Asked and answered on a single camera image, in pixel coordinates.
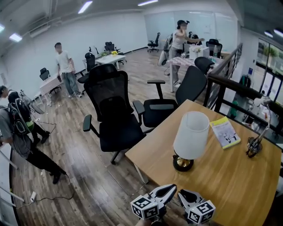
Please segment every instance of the desk lamp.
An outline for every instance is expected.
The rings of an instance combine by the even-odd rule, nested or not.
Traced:
[[[201,112],[190,111],[183,115],[173,147],[173,166],[176,170],[188,171],[205,151],[209,119]]]
[[[262,96],[261,99],[255,98],[254,101],[253,101],[253,104],[257,107],[260,106],[260,105],[267,107],[270,117],[269,117],[268,125],[262,131],[262,133],[259,134],[258,137],[256,137],[256,138],[250,137],[248,139],[248,150],[246,151],[246,154],[250,158],[254,157],[257,153],[259,153],[262,150],[261,140],[263,139],[266,131],[269,130],[269,128],[270,128],[271,112],[270,112],[269,105],[268,105],[270,102],[271,102],[271,99],[269,97],[266,97],[266,96]]]

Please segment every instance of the air conditioner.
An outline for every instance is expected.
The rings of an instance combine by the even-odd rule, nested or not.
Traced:
[[[37,28],[35,28],[35,29],[33,29],[33,30],[30,30],[30,31],[29,31],[29,34],[30,34],[30,36],[31,36],[32,38],[34,38],[35,36],[38,36],[39,34],[41,34],[41,33],[45,32],[45,31],[47,31],[50,27],[51,27],[51,25],[44,24],[44,25],[42,25],[42,26],[40,26],[40,27],[37,27]]]

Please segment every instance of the yellow book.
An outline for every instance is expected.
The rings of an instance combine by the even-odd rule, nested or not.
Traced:
[[[223,149],[240,143],[241,139],[227,117],[210,122],[210,126]]]

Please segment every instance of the black hair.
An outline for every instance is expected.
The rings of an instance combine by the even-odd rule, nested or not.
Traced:
[[[57,45],[62,45],[62,44],[61,44],[60,42],[57,42],[57,43],[55,44],[55,48],[56,48]]]
[[[189,21],[184,21],[184,20],[178,20],[178,22],[177,22],[177,25],[178,25],[177,29],[180,29],[182,24],[188,24],[188,23],[190,23],[190,22]]]
[[[7,89],[6,86],[0,86],[0,97],[2,96],[2,93],[5,89]]]

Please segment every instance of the ceiling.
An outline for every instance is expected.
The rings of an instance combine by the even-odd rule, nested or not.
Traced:
[[[0,33],[0,53],[5,52],[13,42],[9,36],[16,32],[22,36],[29,31],[48,23],[55,26],[70,19],[77,19],[79,9],[87,0],[0,0],[0,24],[5,30]],[[87,16],[114,10],[142,10],[153,4],[138,7],[137,4],[146,0],[93,0],[91,6],[83,14]],[[159,0],[154,6],[189,0]],[[245,28],[263,34],[277,26],[283,28],[283,3],[281,0],[241,0],[244,5]],[[274,40],[283,45],[283,38]]]

